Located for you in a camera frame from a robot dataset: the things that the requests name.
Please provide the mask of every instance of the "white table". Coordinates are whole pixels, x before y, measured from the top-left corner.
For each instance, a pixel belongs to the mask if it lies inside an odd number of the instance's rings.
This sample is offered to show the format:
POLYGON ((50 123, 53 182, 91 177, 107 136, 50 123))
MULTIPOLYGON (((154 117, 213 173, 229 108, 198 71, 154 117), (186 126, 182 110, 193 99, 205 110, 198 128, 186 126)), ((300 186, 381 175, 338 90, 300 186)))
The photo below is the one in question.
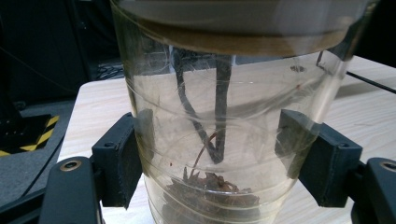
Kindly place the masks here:
MULTIPOLYGON (((396 88, 396 69, 355 57, 348 71, 396 88)), ((91 147, 125 113, 131 111, 124 79, 83 85, 64 138, 58 161, 91 156, 91 147)), ((396 160, 396 95, 353 77, 346 77, 325 122, 363 146, 361 160, 372 157, 396 160)), ((321 208, 304 186, 297 182, 276 223, 350 223, 346 208, 321 208)), ((129 210, 104 208, 107 224, 153 223, 143 178, 140 179, 129 210)))

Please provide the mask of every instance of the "clear plastic container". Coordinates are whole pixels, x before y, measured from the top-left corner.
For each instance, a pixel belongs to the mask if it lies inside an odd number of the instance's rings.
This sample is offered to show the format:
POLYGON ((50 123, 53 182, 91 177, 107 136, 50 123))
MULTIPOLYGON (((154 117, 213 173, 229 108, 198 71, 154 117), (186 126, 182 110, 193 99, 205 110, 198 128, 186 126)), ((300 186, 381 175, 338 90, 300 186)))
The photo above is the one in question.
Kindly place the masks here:
POLYGON ((157 223, 274 221, 367 4, 294 2, 111 1, 157 223))

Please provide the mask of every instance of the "table surface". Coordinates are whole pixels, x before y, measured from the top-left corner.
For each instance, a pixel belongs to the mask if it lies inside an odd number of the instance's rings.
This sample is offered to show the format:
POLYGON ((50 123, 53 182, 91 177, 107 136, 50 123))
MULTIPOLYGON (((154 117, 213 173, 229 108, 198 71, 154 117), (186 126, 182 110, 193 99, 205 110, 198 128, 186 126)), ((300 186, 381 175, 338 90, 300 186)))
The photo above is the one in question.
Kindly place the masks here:
MULTIPOLYGON (((396 69, 354 57, 348 71, 396 88, 396 69)), ((70 119, 58 161, 90 157, 96 141, 125 113, 131 111, 124 79, 83 85, 70 119)), ((346 76, 325 122, 363 147, 361 161, 373 157, 396 160, 396 95, 346 76)), ((318 207, 298 181, 282 207, 276 223, 350 223, 353 205, 318 207)), ((140 178, 128 210, 103 208, 106 224, 153 223, 148 195, 140 178)))

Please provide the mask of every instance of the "black floor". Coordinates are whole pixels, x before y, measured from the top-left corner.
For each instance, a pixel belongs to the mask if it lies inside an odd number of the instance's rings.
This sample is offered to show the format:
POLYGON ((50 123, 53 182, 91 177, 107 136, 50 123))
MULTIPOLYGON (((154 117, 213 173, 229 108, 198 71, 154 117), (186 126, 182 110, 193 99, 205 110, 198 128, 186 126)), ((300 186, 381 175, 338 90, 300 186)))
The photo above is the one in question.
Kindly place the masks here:
POLYGON ((42 189, 47 184, 50 167, 56 163, 74 100, 27 106, 23 117, 51 114, 59 116, 44 148, 0 157, 0 206, 42 189))

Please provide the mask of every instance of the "yellow and black hazard tape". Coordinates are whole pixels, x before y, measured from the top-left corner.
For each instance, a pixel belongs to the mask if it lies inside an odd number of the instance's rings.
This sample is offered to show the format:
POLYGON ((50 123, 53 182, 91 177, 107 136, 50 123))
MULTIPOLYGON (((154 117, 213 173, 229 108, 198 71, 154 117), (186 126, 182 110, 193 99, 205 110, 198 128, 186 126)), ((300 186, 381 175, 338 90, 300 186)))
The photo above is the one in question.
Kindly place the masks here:
POLYGON ((55 128, 56 122, 58 122, 58 120, 59 120, 59 116, 54 116, 49 120, 46 129, 44 130, 43 134, 41 134, 40 138, 38 139, 35 145, 24 146, 19 148, 10 148, 7 149, 7 151, 0 150, 0 157, 43 148, 49 141, 50 136, 52 135, 53 129, 55 128))

